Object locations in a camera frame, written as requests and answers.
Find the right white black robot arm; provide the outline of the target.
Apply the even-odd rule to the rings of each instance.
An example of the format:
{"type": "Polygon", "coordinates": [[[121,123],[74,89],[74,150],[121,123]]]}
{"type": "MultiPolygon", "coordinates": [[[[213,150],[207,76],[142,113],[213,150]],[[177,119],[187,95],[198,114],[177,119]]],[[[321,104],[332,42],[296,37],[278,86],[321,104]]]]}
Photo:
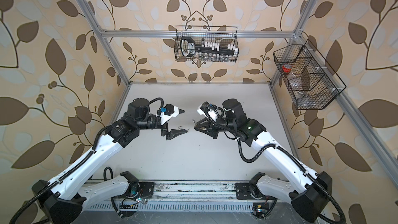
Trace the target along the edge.
{"type": "Polygon", "coordinates": [[[257,173],[249,182],[254,198],[271,196],[289,203],[309,223],[318,218],[328,224],[346,223],[342,208],[332,197],[331,176],[326,172],[317,173],[283,148],[264,125],[246,116],[237,99],[225,100],[222,107],[204,102],[198,107],[198,113],[204,118],[195,123],[195,130],[213,139],[217,139],[220,132],[231,133],[245,163],[264,156],[286,177],[283,181],[257,173]]]}

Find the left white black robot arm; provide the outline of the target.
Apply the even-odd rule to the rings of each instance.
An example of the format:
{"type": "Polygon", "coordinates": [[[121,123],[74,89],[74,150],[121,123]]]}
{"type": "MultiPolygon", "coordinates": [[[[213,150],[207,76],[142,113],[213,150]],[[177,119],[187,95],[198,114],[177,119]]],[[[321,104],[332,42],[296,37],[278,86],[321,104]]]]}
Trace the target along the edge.
{"type": "Polygon", "coordinates": [[[50,181],[39,180],[32,188],[34,197],[14,214],[10,223],[18,222],[23,212],[38,203],[47,216],[43,223],[70,224],[90,206],[126,194],[138,181],[130,172],[95,186],[85,187],[84,183],[107,160],[139,137],[141,130],[159,129],[168,141],[185,134],[186,129],[170,130],[168,126],[171,118],[183,113],[179,107],[165,104],[161,97],[151,101],[134,99],[123,117],[100,129],[93,146],[71,166],[50,181]]]}

